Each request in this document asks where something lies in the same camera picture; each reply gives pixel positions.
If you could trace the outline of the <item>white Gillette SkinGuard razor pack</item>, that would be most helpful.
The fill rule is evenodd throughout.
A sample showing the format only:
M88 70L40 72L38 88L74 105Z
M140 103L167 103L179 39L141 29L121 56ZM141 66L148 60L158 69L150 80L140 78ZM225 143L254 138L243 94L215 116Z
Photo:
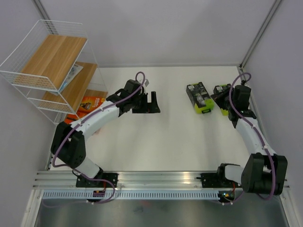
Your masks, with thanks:
M80 66L78 64L74 64L71 68L69 74L67 75L66 79L62 83L59 92L61 93L68 85L69 83L79 74L83 69L83 66Z

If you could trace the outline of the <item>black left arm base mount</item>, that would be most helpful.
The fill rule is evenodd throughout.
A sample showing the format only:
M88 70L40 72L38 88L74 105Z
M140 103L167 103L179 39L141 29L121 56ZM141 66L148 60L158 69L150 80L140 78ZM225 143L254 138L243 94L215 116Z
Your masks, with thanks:
M98 173L93 180L89 180L80 175L77 177L77 188L112 188L111 182L114 187L118 183L118 173L103 172Z

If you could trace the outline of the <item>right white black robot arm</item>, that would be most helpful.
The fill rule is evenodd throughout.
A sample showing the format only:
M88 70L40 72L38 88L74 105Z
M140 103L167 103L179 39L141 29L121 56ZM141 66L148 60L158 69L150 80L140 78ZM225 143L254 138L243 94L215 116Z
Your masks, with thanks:
M214 87L211 98L221 109L228 111L229 120L250 153L245 167L222 163L216 181L222 187L235 182L246 193L263 194L270 199L283 191L288 161L285 156L276 154L260 132L257 117L249 109L250 93L251 89L245 85Z

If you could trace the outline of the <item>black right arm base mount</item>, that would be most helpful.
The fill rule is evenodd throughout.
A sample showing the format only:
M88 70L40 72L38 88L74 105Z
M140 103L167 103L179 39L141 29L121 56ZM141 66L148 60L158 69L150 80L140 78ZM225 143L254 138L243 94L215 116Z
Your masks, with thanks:
M228 180L215 172L201 173L196 179L201 182L202 188L241 188L239 183Z

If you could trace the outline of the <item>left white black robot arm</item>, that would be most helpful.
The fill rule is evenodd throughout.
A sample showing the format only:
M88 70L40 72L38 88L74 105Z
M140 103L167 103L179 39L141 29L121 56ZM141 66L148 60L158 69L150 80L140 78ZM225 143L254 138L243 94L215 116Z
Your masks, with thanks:
M92 187L103 183L103 170L87 157L86 141L105 124L131 111L134 114L158 114L156 92L148 93L143 83L128 80L124 88L108 96L106 101L85 117L67 124L57 125L51 153L54 159L60 159L65 166L80 173L79 178L86 178Z

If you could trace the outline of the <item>orange Gillette Fusion5 razor box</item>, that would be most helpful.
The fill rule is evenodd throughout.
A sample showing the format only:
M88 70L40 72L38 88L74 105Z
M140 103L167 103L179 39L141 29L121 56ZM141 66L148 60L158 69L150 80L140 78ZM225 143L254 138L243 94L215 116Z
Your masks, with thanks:
M84 96L80 103L78 111L89 114L100 107L104 101L105 98L100 96Z

